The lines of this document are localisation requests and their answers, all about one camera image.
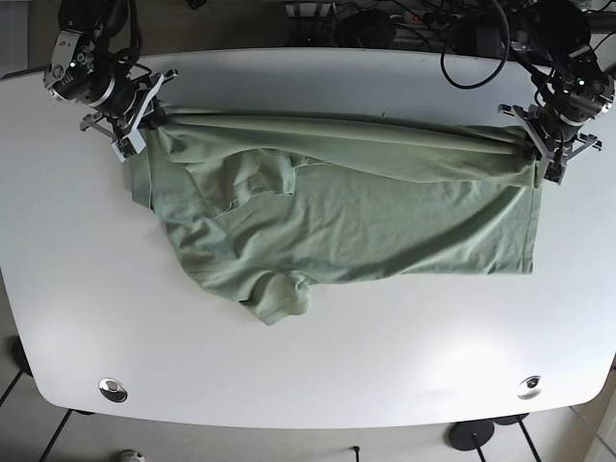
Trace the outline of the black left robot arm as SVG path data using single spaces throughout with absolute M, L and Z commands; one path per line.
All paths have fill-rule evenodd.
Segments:
M 535 102 L 528 108 L 499 107 L 523 132 L 506 142 L 504 155 L 484 155 L 475 162 L 490 179 L 509 185 L 561 183 L 572 159 L 603 149 L 596 136 L 580 131 L 608 113 L 615 98 L 615 74 L 601 69 L 590 44 L 590 15 L 571 1 L 491 1 L 457 23 L 457 29 L 470 26 L 478 35 L 493 18 L 490 41 L 500 49 L 497 69 L 514 60 L 535 87 Z

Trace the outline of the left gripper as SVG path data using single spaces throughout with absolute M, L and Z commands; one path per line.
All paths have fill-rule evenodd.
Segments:
M 586 150 L 603 149 L 595 135 L 580 133 L 581 124 L 573 125 L 548 111 L 548 107 L 530 105 L 526 110 L 517 105 L 500 104 L 498 111 L 513 116 L 526 131 L 525 155 L 538 163 L 543 159 L 568 164 Z

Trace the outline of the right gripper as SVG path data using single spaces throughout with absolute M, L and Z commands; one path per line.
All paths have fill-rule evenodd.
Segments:
M 107 87 L 90 93 L 79 101 L 95 109 L 79 124 L 82 132 L 92 129 L 113 141 L 141 135 L 140 128 L 156 128 L 166 121 L 157 99 L 161 87 L 178 76 L 176 69 L 166 73 L 145 73 L 138 78 L 110 75 Z

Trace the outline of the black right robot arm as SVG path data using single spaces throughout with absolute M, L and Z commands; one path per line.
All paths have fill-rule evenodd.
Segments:
M 51 61 L 44 69 L 45 89 L 59 101 L 93 109 L 80 130 L 93 129 L 110 138 L 120 161 L 141 153 L 141 130 L 167 121 L 157 94 L 178 72 L 153 73 L 140 63 L 137 4 L 63 1 L 58 24 Z

